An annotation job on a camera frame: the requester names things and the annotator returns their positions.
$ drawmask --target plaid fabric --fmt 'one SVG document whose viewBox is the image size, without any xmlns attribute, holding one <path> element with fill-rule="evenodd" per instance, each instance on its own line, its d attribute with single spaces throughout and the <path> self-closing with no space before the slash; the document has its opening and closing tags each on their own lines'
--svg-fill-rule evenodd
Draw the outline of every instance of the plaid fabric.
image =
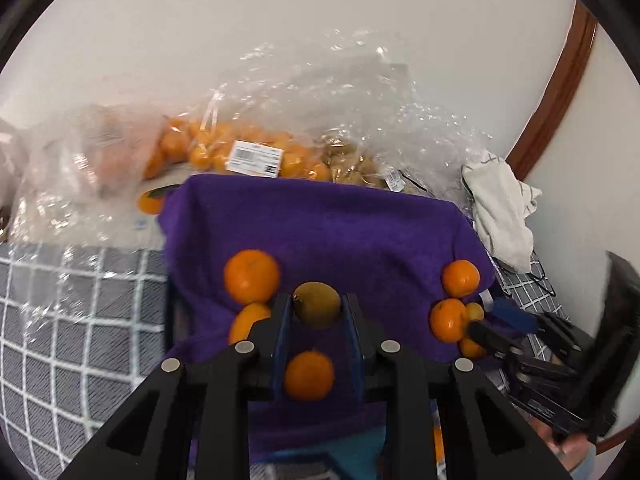
<svg viewBox="0 0 640 480">
<path fill-rule="evenodd" d="M 36 258 L 19 260 L 0 244 L 0 428 L 34 478 L 54 480 L 161 359 L 166 269 L 161 253 L 149 250 L 82 248 L 57 262 L 47 247 L 34 248 L 34 254 Z M 496 262 L 494 266 L 503 291 L 522 309 L 555 312 L 566 319 L 546 291 L 553 290 L 548 278 L 536 282 Z M 535 254 L 532 267 L 533 274 L 544 276 Z M 20 310 L 25 302 L 45 298 L 44 289 L 59 281 L 61 273 L 73 283 L 77 302 L 88 306 L 87 316 L 78 320 L 47 312 L 47 322 L 30 341 L 22 333 Z M 28 290 L 15 290 L 15 282 L 28 283 Z M 534 335 L 526 350 L 551 359 L 550 350 Z M 489 378 L 505 389 L 500 370 Z M 444 461 L 438 464 L 438 476 L 446 478 Z M 251 477 L 338 479 L 322 463 L 256 464 Z"/>
</svg>

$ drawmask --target white cloth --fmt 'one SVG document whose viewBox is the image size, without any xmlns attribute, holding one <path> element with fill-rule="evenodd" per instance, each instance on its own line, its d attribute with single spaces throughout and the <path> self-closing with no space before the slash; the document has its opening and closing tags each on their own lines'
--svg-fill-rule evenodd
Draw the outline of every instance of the white cloth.
<svg viewBox="0 0 640 480">
<path fill-rule="evenodd" d="M 474 196 L 474 229 L 487 251 L 516 272 L 531 272 L 533 234 L 524 219 L 542 192 L 516 179 L 499 156 L 485 151 L 480 162 L 462 167 Z"/>
</svg>

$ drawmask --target purple towel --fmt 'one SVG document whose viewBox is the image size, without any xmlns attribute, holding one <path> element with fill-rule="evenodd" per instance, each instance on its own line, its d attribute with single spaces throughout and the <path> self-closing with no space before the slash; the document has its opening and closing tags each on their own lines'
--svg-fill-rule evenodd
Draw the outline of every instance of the purple towel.
<svg viewBox="0 0 640 480">
<path fill-rule="evenodd" d="M 225 262 L 260 249 L 280 264 L 280 290 L 325 282 L 354 292 L 366 317 L 386 335 L 424 357 L 450 362 L 455 344 L 437 341 L 429 312 L 446 298 L 442 269 L 472 261 L 483 290 L 495 279 L 482 243 L 449 202 L 355 186 L 248 176 L 202 174 L 167 200 L 159 217 L 166 234 L 169 274 L 191 305 L 191 337 L 172 350 L 201 362 L 227 345 L 242 308 L 226 293 Z M 334 362 L 336 380 L 319 402 L 280 400 L 250 407 L 253 460 L 269 452 L 312 446 L 384 423 L 384 406 L 362 405 L 352 392 L 346 333 L 340 324 L 320 332 L 296 323 L 290 351 L 315 348 Z"/>
</svg>

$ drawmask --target plastic bag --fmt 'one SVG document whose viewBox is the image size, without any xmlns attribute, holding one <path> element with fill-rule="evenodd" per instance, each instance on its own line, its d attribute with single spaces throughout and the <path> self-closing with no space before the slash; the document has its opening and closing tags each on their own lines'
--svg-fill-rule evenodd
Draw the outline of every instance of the plastic bag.
<svg viewBox="0 0 640 480">
<path fill-rule="evenodd" d="M 195 170 L 228 172 L 236 140 L 283 150 L 279 176 L 387 187 L 400 170 L 404 192 L 456 203 L 470 213 L 461 179 L 488 136 L 421 97 L 408 66 L 373 34 L 326 35 L 313 45 L 265 44 L 199 107 L 175 119 L 194 139 Z"/>
<path fill-rule="evenodd" d="M 20 133 L 0 120 L 0 243 L 8 237 L 12 203 L 27 160 Z"/>
<path fill-rule="evenodd" d="M 97 280 L 138 272 L 130 260 L 149 244 L 135 196 L 161 121 L 148 107 L 91 105 L 29 131 L 9 254 L 9 298 L 29 338 L 52 311 L 79 320 L 108 309 Z"/>
</svg>

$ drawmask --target blue fabric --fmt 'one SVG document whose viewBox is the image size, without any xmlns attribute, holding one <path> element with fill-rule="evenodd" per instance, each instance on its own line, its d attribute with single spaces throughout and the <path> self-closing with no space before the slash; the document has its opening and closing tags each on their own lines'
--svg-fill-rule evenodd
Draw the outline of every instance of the blue fabric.
<svg viewBox="0 0 640 480">
<path fill-rule="evenodd" d="M 593 473 L 593 468 L 596 464 L 596 447 L 591 446 L 587 456 L 584 457 L 584 460 L 580 462 L 576 467 L 574 467 L 571 472 L 571 478 L 574 480 L 589 480 L 591 477 L 591 473 Z"/>
<path fill-rule="evenodd" d="M 287 449 L 270 455 L 266 462 L 290 461 L 296 457 L 329 456 L 341 472 L 353 480 L 375 480 L 378 476 L 376 462 L 385 445 L 385 427 L 380 426 L 366 433 L 339 438 L 317 446 Z"/>
</svg>

